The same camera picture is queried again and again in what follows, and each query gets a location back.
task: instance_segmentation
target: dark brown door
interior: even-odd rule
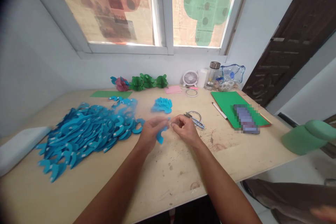
[[[293,0],[243,91],[267,106],[335,29],[336,0]]]

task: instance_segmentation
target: small jar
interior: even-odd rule
[[[220,68],[220,65],[221,64],[217,61],[211,61],[208,76],[206,78],[207,80],[204,86],[206,90],[212,90],[216,78],[216,73]]]

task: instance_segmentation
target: green folder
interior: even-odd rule
[[[90,97],[106,97],[109,98],[111,96],[121,96],[123,99],[128,98],[132,92],[119,92],[119,91],[106,91],[99,90],[94,92]]]
[[[247,101],[244,100],[236,91],[234,92],[211,92],[213,98],[216,100],[218,106],[221,108],[223,113],[226,115],[227,119],[230,121],[235,129],[240,129],[240,123],[236,116],[233,106],[235,104],[246,104]],[[260,127],[265,127],[271,125],[264,117],[262,117],[257,111],[252,107],[249,107],[249,112],[251,113],[256,125]]]

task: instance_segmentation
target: wooden table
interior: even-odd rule
[[[67,93],[53,101],[24,125],[30,127],[55,126],[81,102],[110,107],[113,101],[94,98],[95,90]],[[237,90],[256,109],[258,105],[242,91]],[[136,118],[149,119],[162,113],[151,113],[154,100],[166,97],[172,100],[174,117],[186,111],[202,115],[205,129],[198,133],[216,159],[236,181],[252,177],[275,166],[289,162],[297,155],[288,151],[280,137],[289,128],[265,109],[260,112],[273,123],[262,128],[259,135],[241,134],[233,130],[211,104],[214,101],[209,91],[199,89],[198,96],[191,98],[181,94],[166,94],[153,88],[133,92],[130,98],[138,100]],[[156,143],[147,157],[125,223],[134,223],[206,194],[195,156],[191,149],[170,128],[163,132],[164,142]],[[118,142],[107,153],[92,153],[77,167],[69,168],[53,184],[50,174],[43,173],[37,162],[42,159],[38,150],[31,151],[12,171],[1,178],[4,206],[15,223],[72,223],[88,203],[115,173],[139,135],[131,135]]]

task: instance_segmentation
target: green stool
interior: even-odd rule
[[[336,139],[336,128],[318,120],[310,120],[281,137],[284,146],[298,155],[319,149],[333,139]]]

